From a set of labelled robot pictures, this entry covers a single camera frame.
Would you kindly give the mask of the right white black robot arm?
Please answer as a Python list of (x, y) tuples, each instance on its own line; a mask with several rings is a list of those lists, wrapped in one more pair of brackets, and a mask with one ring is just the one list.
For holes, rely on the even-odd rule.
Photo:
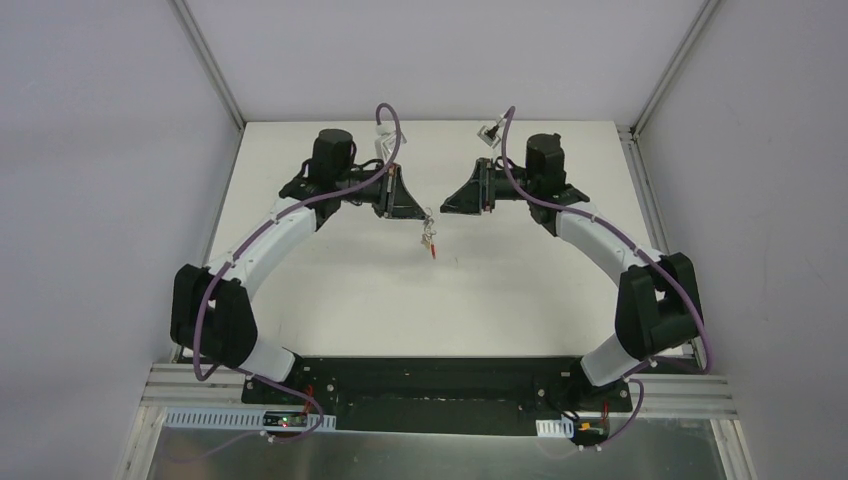
[(583, 410), (607, 397), (607, 386), (651, 357), (695, 338), (703, 325), (694, 267), (683, 254), (644, 249), (599, 214), (589, 197), (566, 181), (557, 134), (535, 134), (525, 161), (479, 158), (471, 177), (441, 205), (444, 214), (481, 215), (499, 201), (527, 203), (533, 220), (575, 247), (617, 288), (614, 332), (572, 369), (569, 400)]

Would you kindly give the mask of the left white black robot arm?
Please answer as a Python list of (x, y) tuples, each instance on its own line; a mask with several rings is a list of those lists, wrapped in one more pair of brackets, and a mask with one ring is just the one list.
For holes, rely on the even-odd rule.
[(294, 370), (299, 355), (260, 335), (252, 300), (284, 257), (343, 203), (369, 205), (383, 219), (425, 219), (396, 162), (405, 136), (384, 126), (377, 131), (376, 158), (358, 164), (357, 145), (348, 131), (321, 130), (311, 156), (251, 233), (207, 265), (186, 264), (178, 270), (172, 341), (215, 365), (267, 378), (267, 391), (281, 404), (303, 396), (305, 378)]

